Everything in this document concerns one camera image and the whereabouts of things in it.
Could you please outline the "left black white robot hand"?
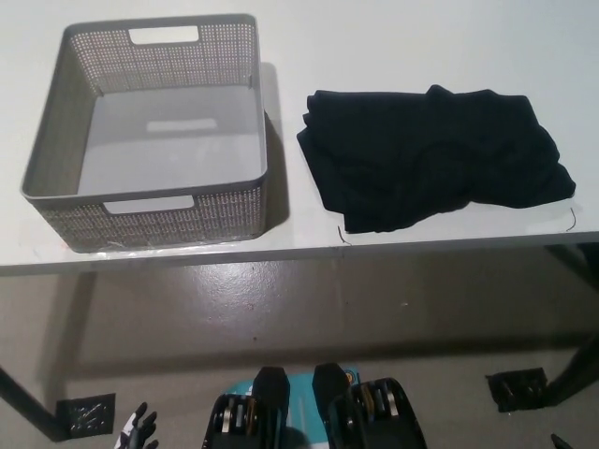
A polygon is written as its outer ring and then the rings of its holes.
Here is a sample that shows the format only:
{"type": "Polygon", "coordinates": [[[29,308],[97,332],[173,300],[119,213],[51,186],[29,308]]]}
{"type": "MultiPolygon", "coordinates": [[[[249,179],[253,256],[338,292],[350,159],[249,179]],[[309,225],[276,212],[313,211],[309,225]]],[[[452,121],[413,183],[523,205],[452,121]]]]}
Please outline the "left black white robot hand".
{"type": "Polygon", "coordinates": [[[157,412],[147,413],[148,403],[142,402],[129,416],[114,444],[114,449],[156,449],[159,441],[156,431],[157,412]]]}

